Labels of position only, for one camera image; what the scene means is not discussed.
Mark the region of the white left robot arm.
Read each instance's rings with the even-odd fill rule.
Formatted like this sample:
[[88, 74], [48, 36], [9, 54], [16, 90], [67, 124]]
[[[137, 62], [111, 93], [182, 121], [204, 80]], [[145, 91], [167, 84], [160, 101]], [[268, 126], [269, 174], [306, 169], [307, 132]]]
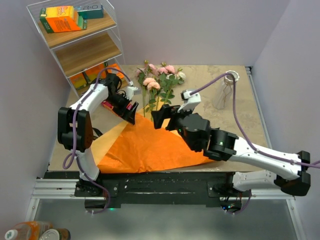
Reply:
[[122, 80], [109, 73], [106, 78], [96, 79], [82, 97], [70, 107], [61, 107], [58, 111], [57, 140], [66, 150], [71, 151], [71, 159], [77, 159], [80, 178], [88, 181], [86, 191], [99, 196], [104, 184], [97, 180], [100, 170], [91, 150], [94, 133], [91, 114], [104, 101], [111, 105], [111, 111], [126, 122], [134, 125], [138, 103], [132, 103], [134, 95], [140, 93], [132, 81], [120, 93]]

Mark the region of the pink flower bunch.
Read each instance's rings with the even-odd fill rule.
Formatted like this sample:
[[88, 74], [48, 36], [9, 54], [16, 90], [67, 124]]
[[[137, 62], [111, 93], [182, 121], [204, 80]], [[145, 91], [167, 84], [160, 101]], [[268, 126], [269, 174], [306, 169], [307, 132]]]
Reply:
[[136, 78], [142, 89], [143, 115], [158, 110], [159, 104], [171, 104], [176, 69], [165, 62], [159, 67], [144, 61], [144, 67], [138, 67]]

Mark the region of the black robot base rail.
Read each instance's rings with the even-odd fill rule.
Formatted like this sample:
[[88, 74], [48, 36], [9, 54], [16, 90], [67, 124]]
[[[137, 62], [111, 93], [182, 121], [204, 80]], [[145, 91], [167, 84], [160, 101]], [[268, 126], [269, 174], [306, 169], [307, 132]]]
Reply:
[[220, 207], [250, 196], [233, 189], [232, 172], [149, 172], [100, 174], [97, 183], [108, 190], [109, 208], [124, 204], [205, 205]]

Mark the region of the white rose stem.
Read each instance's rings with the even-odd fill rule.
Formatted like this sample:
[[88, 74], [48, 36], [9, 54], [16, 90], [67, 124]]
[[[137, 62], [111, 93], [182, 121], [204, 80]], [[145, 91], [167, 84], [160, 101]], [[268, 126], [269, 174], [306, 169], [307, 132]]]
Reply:
[[182, 85], [186, 80], [186, 74], [183, 72], [182, 68], [178, 68], [174, 75], [174, 84]]

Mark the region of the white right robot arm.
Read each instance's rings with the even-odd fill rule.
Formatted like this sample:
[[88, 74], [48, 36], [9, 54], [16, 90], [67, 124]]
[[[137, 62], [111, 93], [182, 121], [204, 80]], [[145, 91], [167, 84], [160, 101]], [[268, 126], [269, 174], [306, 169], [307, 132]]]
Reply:
[[238, 192], [258, 188], [279, 188], [292, 196], [306, 196], [311, 187], [311, 175], [307, 172], [310, 153], [299, 151], [285, 153], [256, 144], [250, 145], [234, 133], [212, 128], [210, 121], [191, 110], [179, 110], [178, 105], [164, 104], [151, 112], [154, 128], [159, 129], [168, 119], [166, 130], [177, 131], [194, 152], [214, 161], [245, 163], [260, 171], [233, 174], [223, 183], [223, 192], [230, 197]]

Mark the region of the orange wrapping paper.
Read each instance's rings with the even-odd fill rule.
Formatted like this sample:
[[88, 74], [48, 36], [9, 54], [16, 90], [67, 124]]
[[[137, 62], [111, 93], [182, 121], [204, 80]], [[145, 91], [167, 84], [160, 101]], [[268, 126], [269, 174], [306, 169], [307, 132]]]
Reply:
[[123, 120], [94, 140], [91, 151], [103, 174], [166, 171], [210, 163], [202, 152], [190, 150], [177, 132], [154, 129], [141, 110], [134, 125]]

